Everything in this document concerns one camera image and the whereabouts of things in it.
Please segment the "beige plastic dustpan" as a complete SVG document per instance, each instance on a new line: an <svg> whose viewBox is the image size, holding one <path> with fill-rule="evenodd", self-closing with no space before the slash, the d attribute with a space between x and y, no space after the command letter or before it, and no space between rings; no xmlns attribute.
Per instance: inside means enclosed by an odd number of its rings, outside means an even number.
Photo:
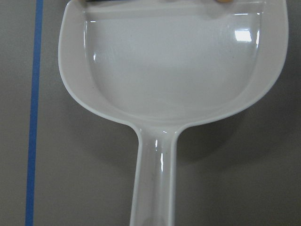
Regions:
<svg viewBox="0 0 301 226"><path fill-rule="evenodd" d="M67 3L58 43L67 91L138 137L130 225L174 225L180 133L259 101L287 45L284 0Z"/></svg>

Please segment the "brown toy potato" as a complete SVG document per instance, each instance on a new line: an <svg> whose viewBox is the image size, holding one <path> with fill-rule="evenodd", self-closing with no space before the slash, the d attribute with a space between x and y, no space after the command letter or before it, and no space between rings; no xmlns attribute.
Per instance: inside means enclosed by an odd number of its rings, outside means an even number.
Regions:
<svg viewBox="0 0 301 226"><path fill-rule="evenodd" d="M219 3L230 3L230 2L232 2L233 0L216 0L217 2L219 2Z"/></svg>

